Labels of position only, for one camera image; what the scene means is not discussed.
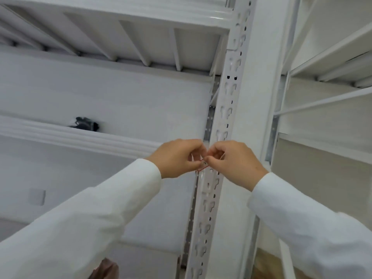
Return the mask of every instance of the white shirt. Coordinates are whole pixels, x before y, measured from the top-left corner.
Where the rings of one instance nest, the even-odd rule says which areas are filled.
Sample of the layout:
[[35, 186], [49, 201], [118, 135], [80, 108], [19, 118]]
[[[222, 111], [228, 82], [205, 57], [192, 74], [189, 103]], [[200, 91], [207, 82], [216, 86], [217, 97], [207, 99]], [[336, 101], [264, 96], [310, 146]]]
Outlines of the white shirt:
[[[70, 198], [1, 242], [1, 279], [87, 279], [160, 183], [157, 167], [138, 159]], [[372, 278], [372, 232], [357, 220], [273, 173], [256, 185], [249, 207], [323, 278]]]

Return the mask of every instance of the wooden floor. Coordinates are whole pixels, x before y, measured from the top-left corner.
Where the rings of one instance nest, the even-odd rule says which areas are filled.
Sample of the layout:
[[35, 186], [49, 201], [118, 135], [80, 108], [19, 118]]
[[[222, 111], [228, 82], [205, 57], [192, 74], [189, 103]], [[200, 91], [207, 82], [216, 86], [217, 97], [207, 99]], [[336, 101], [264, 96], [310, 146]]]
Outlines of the wooden floor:
[[[295, 268], [295, 275], [296, 279], [312, 279], [297, 268]], [[280, 258], [262, 249], [257, 249], [252, 279], [285, 279]]]

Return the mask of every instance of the hand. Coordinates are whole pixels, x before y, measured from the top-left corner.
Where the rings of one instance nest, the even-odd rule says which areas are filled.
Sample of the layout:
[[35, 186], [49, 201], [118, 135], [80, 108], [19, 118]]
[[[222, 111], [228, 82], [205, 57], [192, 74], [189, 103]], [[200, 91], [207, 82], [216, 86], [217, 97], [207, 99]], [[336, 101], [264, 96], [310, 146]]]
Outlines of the hand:
[[204, 160], [231, 182], [251, 192], [262, 177], [269, 173], [251, 149], [233, 140], [216, 142]]
[[161, 178], [176, 178], [184, 173], [197, 170], [203, 163], [202, 157], [206, 154], [207, 149], [202, 140], [177, 139], [161, 145], [146, 160], [158, 167]]

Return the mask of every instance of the person's left arm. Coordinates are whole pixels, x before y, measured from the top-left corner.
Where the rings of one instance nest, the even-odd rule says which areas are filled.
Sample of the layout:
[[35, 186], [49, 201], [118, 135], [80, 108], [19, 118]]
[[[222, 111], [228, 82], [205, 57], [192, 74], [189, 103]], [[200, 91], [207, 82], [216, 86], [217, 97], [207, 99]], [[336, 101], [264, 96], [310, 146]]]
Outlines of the person's left arm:
[[3, 279], [88, 278], [162, 178], [196, 170], [201, 140], [175, 140], [87, 188], [0, 243]]

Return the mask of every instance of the black object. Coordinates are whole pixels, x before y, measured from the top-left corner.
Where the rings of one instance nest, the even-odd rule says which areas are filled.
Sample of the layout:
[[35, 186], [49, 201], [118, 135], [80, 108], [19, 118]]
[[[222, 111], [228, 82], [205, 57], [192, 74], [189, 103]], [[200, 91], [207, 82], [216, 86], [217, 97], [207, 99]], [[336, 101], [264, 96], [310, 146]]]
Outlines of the black object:
[[99, 129], [98, 123], [94, 122], [93, 120], [87, 117], [78, 116], [76, 118], [75, 124], [76, 125], [72, 125], [69, 127], [82, 129], [82, 130], [88, 130], [88, 131], [94, 131], [94, 132], [96, 132]]

